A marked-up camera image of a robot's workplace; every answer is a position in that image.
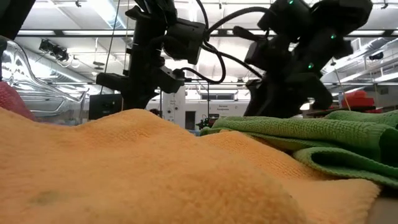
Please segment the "ceiling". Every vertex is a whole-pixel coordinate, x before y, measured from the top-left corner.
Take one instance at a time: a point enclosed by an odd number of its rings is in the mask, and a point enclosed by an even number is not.
[[[118,1],[114,1],[112,7],[107,6],[108,0],[80,0],[81,7],[75,5],[75,0],[36,0],[36,3],[26,19],[22,29],[25,30],[109,30],[112,22],[109,22],[110,17],[115,15],[111,12],[118,5]],[[224,16],[231,14],[238,9],[250,6],[269,7],[271,0],[202,0],[205,9],[208,13],[210,25],[220,20]],[[306,0],[306,2],[313,4],[316,0]],[[389,7],[381,9],[384,1],[373,0],[374,10],[371,14],[369,22],[362,29],[398,29],[398,0],[387,1]],[[118,29],[134,29],[134,21],[128,19],[124,12],[132,8],[135,4],[133,0],[121,0],[119,8],[119,22]],[[200,9],[194,0],[176,0],[176,8],[178,9],[178,16],[191,21],[204,22]],[[242,26],[248,29],[257,29],[256,24],[261,18],[261,13],[250,13],[233,19],[225,24],[222,28],[228,29],[234,26]],[[71,60],[62,63],[71,71],[83,75],[85,78],[95,80],[96,65],[94,61],[106,63],[108,52],[110,51],[107,72],[122,74],[124,68],[128,68],[129,57],[126,55],[126,39],[114,38],[112,47],[109,49],[111,38],[109,37],[18,37],[16,42],[26,47],[27,49],[42,55],[39,50],[39,45],[42,39],[48,39],[54,44],[64,47],[71,55]],[[373,38],[351,38],[356,41],[357,48],[366,46],[366,44]],[[248,51],[251,41],[240,39],[237,37],[214,37],[211,38],[212,43],[219,51],[226,52],[239,59],[244,59]],[[385,61],[387,58],[394,59],[398,52],[397,42],[386,45],[383,48],[385,52]],[[45,58],[55,60],[49,56],[44,55]],[[237,78],[250,77],[251,74],[240,65],[226,59],[227,66],[227,81],[236,81]],[[337,68],[340,78],[350,76],[358,73],[369,67],[374,67],[382,62],[370,62],[364,60],[364,57],[354,58],[349,65]],[[174,62],[171,59],[166,60],[166,66],[173,68],[180,68],[187,66],[186,62]],[[199,63],[196,66],[201,74],[207,77],[217,79],[221,75],[221,68],[217,58],[208,52],[202,51]],[[335,74],[325,72],[324,82],[335,81],[332,77]]]

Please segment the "yellow towel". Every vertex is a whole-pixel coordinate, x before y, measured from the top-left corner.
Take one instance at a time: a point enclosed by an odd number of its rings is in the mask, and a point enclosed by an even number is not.
[[[0,109],[0,223],[364,223],[379,189],[142,110],[77,127]]]

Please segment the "green towel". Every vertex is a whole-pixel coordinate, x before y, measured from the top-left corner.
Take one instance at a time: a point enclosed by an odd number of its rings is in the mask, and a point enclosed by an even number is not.
[[[222,129],[265,139],[324,173],[398,188],[398,111],[335,111],[322,119],[228,117],[201,135]]]

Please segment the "red cloth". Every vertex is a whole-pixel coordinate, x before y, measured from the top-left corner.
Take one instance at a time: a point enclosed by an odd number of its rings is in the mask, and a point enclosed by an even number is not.
[[[32,121],[35,120],[35,116],[27,109],[18,92],[6,82],[0,82],[0,107],[22,115]]]

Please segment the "transparent plastic sheet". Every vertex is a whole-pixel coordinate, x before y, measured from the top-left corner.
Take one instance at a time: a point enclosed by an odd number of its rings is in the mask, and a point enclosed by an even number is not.
[[[82,123],[86,91],[79,98],[66,94],[35,77],[23,48],[0,36],[2,81],[13,87],[39,122]]]

